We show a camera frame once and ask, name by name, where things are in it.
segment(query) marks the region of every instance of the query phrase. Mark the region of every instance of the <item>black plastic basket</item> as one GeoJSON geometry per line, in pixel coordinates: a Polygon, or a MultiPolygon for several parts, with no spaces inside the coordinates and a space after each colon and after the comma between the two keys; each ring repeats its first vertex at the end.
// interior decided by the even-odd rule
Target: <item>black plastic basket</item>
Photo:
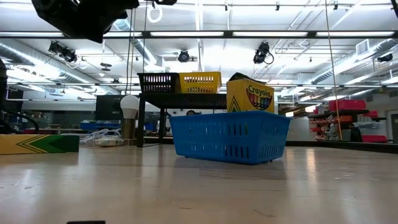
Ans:
{"type": "Polygon", "coordinates": [[[178,92],[178,73],[138,73],[143,93],[175,93],[178,92]]]}

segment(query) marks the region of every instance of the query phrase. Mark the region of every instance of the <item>table leg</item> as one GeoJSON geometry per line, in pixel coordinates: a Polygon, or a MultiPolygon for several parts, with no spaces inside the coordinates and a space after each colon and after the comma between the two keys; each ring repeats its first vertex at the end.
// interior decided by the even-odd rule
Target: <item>table leg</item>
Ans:
{"type": "Polygon", "coordinates": [[[139,95],[137,147],[144,146],[145,98],[139,95]]]}
{"type": "Polygon", "coordinates": [[[164,124],[165,124],[165,111],[164,108],[160,109],[160,122],[159,122],[159,143],[163,143],[164,136],[164,124]]]}

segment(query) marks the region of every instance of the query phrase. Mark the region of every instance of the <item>yellow plastic basket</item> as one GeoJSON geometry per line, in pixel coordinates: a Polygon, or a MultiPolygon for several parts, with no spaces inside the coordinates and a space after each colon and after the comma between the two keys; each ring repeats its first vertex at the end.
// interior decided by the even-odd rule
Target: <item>yellow plastic basket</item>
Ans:
{"type": "Polygon", "coordinates": [[[182,93],[219,93],[221,88],[221,73],[180,73],[180,83],[182,93]]]}

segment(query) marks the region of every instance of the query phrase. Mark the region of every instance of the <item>workbench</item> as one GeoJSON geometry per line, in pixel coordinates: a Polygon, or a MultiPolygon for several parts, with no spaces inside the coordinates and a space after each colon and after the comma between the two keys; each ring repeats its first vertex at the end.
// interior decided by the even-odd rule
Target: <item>workbench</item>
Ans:
{"type": "Polygon", "coordinates": [[[166,109],[226,110],[226,94],[197,93],[141,93],[139,95],[137,146],[144,145],[146,102],[160,109],[159,142],[163,143],[166,109]]]}

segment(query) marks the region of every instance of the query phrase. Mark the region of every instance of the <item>yellow crayon box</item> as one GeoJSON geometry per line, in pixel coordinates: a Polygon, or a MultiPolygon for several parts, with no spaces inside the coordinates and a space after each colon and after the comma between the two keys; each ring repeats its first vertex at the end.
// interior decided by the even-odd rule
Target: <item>yellow crayon box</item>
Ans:
{"type": "Polygon", "coordinates": [[[226,83],[228,112],[266,111],[274,113],[274,89],[248,79],[226,83]]]}

